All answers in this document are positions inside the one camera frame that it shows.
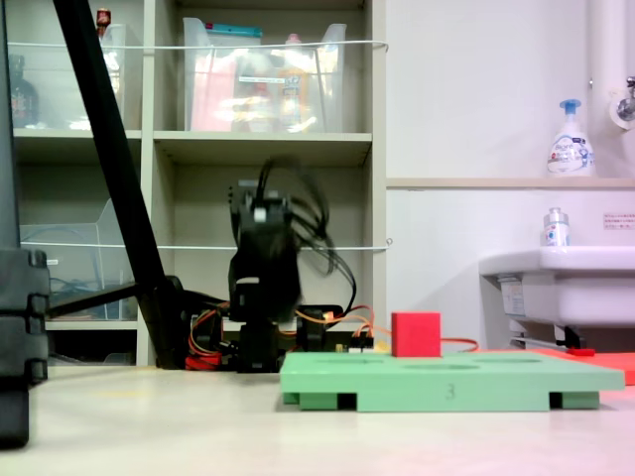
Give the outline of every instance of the circular hole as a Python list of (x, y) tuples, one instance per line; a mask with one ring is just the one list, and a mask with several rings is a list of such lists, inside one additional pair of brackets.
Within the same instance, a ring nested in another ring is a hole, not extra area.
[(473, 362), (482, 362), (484, 364), (535, 364), (542, 362), (540, 359), (517, 359), (517, 358), (495, 358), (495, 359), (474, 359)]
[(319, 361), (321, 364), (383, 364), (384, 361), (383, 360), (379, 360), (379, 359), (327, 359), (327, 360), (320, 360)]
[(404, 369), (412, 369), (412, 370), (474, 370), (474, 369), (478, 369), (478, 366), (477, 365), (459, 365), (459, 364), (440, 364), (440, 365), (412, 364), (412, 365), (404, 365)]

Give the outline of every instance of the bottle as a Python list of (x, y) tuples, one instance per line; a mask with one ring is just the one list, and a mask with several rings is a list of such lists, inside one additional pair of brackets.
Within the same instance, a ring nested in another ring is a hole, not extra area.
[(38, 92), (24, 78), (24, 63), (22, 55), (9, 55), (13, 127), (35, 126), (39, 121)]
[[(292, 33), (286, 41), (286, 45), (299, 45), (300, 37)], [(280, 122), (285, 132), (307, 132), (308, 126), (315, 120), (307, 121), (307, 93), (309, 77), (302, 69), (301, 61), (303, 53), (300, 48), (285, 49), (285, 66), (279, 73), (284, 79), (282, 84), (282, 105)]]
[(567, 120), (556, 136), (552, 152), (547, 161), (549, 177), (594, 177), (595, 154), (577, 121), (575, 110), (581, 105), (577, 99), (567, 99), (560, 103), (565, 109)]
[(545, 215), (545, 244), (547, 246), (570, 246), (569, 217), (559, 208), (550, 208)]
[(95, 25), (97, 26), (97, 37), (99, 37), (99, 43), (101, 43), (101, 40), (106, 33), (106, 29), (111, 22), (112, 14), (110, 13), (110, 10), (108, 10), (107, 8), (100, 8), (99, 10), (97, 10)]

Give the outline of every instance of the floor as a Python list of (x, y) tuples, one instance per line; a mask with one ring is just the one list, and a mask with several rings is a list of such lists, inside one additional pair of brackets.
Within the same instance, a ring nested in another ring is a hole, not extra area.
[(299, 413), (276, 375), (56, 368), (2, 476), (628, 475), (635, 387), (599, 411)]

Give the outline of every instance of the white sink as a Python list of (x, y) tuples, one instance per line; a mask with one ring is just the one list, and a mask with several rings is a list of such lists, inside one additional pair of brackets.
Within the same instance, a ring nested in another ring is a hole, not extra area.
[(635, 326), (635, 247), (543, 247), (485, 258), (505, 312), (558, 326)]

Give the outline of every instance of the clear plastic bin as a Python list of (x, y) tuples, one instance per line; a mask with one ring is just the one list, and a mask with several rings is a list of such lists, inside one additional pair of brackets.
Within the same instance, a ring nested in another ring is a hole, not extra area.
[[(141, 127), (142, 51), (126, 25), (110, 25), (102, 39), (104, 59), (126, 129)], [(9, 46), (14, 127), (90, 130), (66, 48)]]
[[(125, 248), (28, 244), (123, 245), (110, 200), (96, 223), (22, 225), (20, 235), (24, 248), (42, 250), (47, 254), (51, 272), (52, 305), (66, 298), (107, 290), (133, 281)], [(137, 318), (137, 305), (134, 299), (128, 298), (64, 318), (134, 320)]]
[[(343, 45), (217, 50), (199, 19), (184, 29), (186, 46), (201, 47), (186, 50), (186, 130), (343, 132)], [(331, 25), (322, 42), (345, 31)]]

